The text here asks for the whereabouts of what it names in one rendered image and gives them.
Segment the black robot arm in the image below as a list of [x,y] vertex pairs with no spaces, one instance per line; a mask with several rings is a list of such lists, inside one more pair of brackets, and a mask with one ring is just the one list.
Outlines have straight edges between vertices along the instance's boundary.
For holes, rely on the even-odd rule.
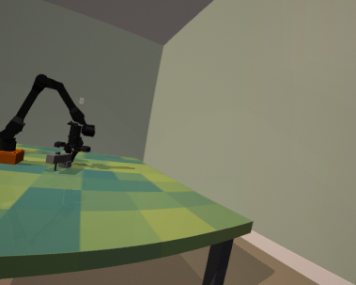
[[[62,100],[65,102],[67,108],[70,111],[70,116],[72,120],[78,123],[73,123],[72,120],[68,123],[70,126],[70,134],[80,135],[82,133],[84,136],[94,137],[95,135],[95,125],[90,124],[86,125],[85,115],[82,111],[74,105],[69,93],[66,91],[63,83],[59,83],[51,78],[48,78],[47,75],[39,74],[36,76],[34,85],[31,88],[30,93],[23,101],[20,110],[14,118],[8,123],[4,131],[0,132],[0,150],[12,152],[16,150],[16,138],[14,136],[22,131],[25,123],[23,120],[28,113],[30,107],[33,105],[34,100],[38,97],[38,94],[45,88],[52,88],[58,90],[57,92],[62,97]],[[81,131],[82,128],[82,131]]]

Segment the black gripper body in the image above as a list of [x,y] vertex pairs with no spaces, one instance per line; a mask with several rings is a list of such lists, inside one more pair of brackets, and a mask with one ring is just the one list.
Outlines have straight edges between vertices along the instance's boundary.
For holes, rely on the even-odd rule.
[[91,152],[90,147],[88,146],[80,146],[79,144],[80,141],[80,136],[79,135],[73,135],[69,134],[69,143],[65,142],[55,142],[54,147],[64,147],[64,149],[69,150],[69,149],[74,149],[80,152]]

